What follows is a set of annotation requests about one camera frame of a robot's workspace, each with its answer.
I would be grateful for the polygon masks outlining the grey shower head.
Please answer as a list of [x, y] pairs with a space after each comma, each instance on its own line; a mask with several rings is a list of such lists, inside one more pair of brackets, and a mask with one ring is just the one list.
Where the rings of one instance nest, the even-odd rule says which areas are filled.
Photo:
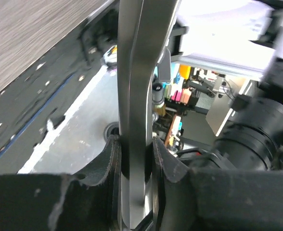
[[118, 17], [117, 84], [122, 148], [122, 219], [144, 219], [152, 169], [152, 76], [179, 6], [177, 0], [122, 0]]

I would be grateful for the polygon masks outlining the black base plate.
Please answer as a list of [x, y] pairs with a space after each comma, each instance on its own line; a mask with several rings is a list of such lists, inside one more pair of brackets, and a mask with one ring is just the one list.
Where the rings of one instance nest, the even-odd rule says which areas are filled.
[[117, 37], [118, 10], [108, 7], [74, 28], [0, 93], [0, 168], [17, 172], [99, 72]]

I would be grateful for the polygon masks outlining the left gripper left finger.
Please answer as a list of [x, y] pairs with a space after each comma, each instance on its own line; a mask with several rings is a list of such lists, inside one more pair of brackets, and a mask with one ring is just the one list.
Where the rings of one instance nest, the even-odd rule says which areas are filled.
[[0, 175], [0, 231], [118, 228], [119, 137], [77, 173]]

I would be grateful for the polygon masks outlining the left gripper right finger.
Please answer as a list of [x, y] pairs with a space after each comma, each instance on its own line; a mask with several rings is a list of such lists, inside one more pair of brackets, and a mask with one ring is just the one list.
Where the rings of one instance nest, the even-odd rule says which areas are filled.
[[157, 231], [283, 231], [283, 171], [189, 168], [153, 140]]

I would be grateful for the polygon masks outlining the storage shelf with boxes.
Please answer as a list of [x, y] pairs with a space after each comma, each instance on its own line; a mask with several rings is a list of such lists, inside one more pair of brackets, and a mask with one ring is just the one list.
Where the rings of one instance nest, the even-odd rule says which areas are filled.
[[258, 82], [181, 64], [158, 64], [153, 77], [154, 136], [171, 154], [209, 148], [237, 113], [237, 95], [252, 96]]

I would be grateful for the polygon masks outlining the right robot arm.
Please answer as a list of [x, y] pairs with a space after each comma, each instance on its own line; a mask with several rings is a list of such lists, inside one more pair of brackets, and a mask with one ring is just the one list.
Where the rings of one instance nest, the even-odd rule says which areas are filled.
[[184, 0], [179, 58], [225, 83], [207, 113], [216, 135], [192, 167], [267, 171], [283, 147], [283, 0]]

